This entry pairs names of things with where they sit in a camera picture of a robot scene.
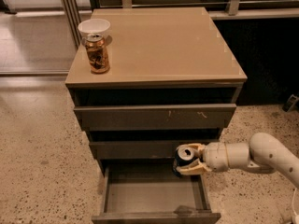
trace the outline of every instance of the dresser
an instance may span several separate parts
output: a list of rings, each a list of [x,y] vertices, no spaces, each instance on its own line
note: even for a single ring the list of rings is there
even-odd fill
[[[65,85],[105,177],[93,223],[216,223],[201,176],[172,174],[177,146],[219,140],[247,77],[203,7],[95,9],[110,70],[78,48]]]

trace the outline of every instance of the speckled floor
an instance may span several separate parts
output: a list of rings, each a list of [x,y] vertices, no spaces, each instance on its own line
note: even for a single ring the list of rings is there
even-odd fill
[[[92,224],[99,214],[103,177],[73,107],[63,77],[0,78],[1,224]],[[239,106],[221,141],[247,142],[257,132],[274,135],[299,157],[298,110]],[[291,218],[294,186],[280,173],[231,170],[204,180],[212,211],[221,213],[218,224]],[[294,206],[299,212],[299,194]]]

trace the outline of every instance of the bowl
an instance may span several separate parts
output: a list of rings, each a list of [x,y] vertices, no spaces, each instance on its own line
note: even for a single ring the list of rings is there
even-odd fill
[[[104,19],[89,19],[83,21],[78,25],[78,30],[82,37],[85,37],[88,34],[101,34],[104,37],[107,37],[107,30],[110,27],[110,22]]]

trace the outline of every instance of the soda can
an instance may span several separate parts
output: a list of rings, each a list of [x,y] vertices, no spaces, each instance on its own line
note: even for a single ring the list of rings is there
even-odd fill
[[[85,49],[94,73],[105,73],[109,70],[109,59],[106,41],[100,34],[89,34],[85,40]]]

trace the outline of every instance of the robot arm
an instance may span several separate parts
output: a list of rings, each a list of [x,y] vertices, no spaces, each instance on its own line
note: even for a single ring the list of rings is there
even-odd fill
[[[299,189],[299,159],[268,133],[254,134],[249,143],[179,146],[173,171],[182,176],[235,168],[255,174],[279,171]]]

